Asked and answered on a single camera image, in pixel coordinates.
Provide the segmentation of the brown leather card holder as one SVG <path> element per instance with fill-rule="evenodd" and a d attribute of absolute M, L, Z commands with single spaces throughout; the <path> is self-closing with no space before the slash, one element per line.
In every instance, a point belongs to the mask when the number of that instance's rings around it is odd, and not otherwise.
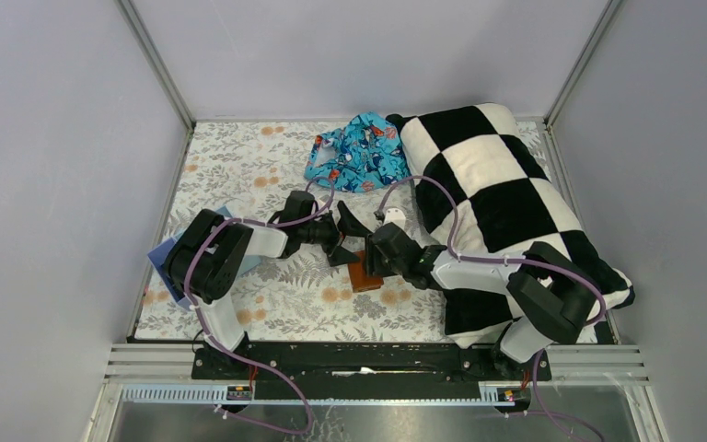
<path fill-rule="evenodd" d="M 354 293 L 364 293 L 382 287 L 384 279 L 380 276 L 369 275 L 366 271 L 365 251 L 357 251 L 354 255 L 358 258 L 358 261 L 347 264 L 352 291 Z"/>

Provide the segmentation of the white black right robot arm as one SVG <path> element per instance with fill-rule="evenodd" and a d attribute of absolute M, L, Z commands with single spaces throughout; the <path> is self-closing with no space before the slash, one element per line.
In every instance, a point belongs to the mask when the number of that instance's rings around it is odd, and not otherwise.
<path fill-rule="evenodd" d="M 516 303 L 521 317 L 505 328 L 491 355 L 500 378 L 516 378 L 539 350 L 576 343 L 602 296 L 588 276 L 552 245 L 537 241 L 515 257 L 455 256 L 446 246 L 421 246 L 393 223 L 366 239 L 373 269 L 418 289 L 466 289 Z"/>

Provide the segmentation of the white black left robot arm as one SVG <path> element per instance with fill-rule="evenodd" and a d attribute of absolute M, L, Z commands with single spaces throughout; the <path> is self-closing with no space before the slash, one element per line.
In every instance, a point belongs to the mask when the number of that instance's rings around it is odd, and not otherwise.
<path fill-rule="evenodd" d="M 229 292 L 242 263 L 251 257 L 286 259 L 304 244 L 319 246 L 331 267 L 357 263 L 360 258 L 342 244 L 369 234 L 344 202 L 332 211 L 330 203 L 318 205 L 310 192 L 293 191 L 266 222 L 203 209 L 176 239 L 161 268 L 168 285 L 189 300 L 205 341 L 217 348 L 214 367 L 226 378 L 238 378 L 248 369 L 249 355 L 239 347 L 246 332 Z"/>

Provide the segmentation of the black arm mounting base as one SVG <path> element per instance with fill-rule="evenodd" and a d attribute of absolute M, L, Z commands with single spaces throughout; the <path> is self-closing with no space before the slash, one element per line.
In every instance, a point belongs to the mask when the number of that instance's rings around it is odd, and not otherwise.
<path fill-rule="evenodd" d="M 462 349 L 452 343 L 311 343 L 254 341 L 237 355 L 261 363 L 253 369 L 204 344 L 194 351 L 194 380 L 242 381 L 258 400 L 294 400 L 277 375 L 289 377 L 310 400 L 481 400 L 482 388 L 520 388 L 550 381 L 548 357 L 518 364 L 490 344 Z"/>

